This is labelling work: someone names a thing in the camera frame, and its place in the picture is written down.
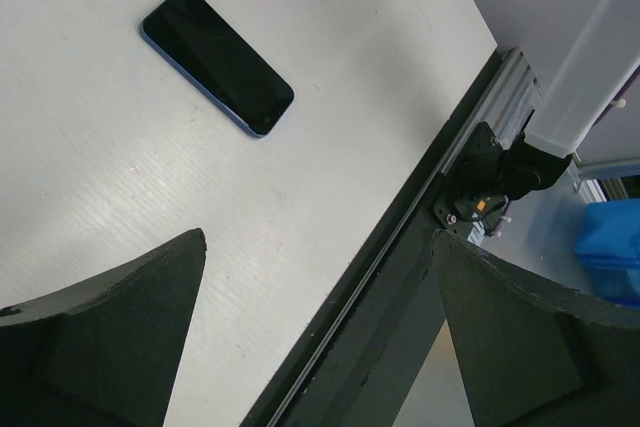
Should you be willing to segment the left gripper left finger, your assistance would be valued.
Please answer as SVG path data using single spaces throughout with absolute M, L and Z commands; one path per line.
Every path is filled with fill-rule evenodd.
M 2 308 L 2 425 L 163 425 L 205 260 L 196 228 Z

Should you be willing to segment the blue-edged black phone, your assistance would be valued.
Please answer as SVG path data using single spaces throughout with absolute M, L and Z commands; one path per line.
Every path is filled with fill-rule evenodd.
M 206 0 L 163 0 L 139 26 L 147 43 L 255 138 L 293 103 L 289 83 Z

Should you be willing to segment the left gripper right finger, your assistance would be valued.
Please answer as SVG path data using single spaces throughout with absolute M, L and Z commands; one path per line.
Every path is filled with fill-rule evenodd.
M 639 312 L 445 230 L 433 267 L 477 426 L 636 426 Z

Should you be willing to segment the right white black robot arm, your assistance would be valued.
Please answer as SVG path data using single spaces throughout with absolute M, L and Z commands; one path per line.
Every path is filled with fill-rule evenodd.
M 510 146 L 487 122 L 471 131 L 433 205 L 442 226 L 461 237 L 475 227 L 494 235 L 512 202 L 556 183 L 638 75 L 639 0 L 600 0 Z

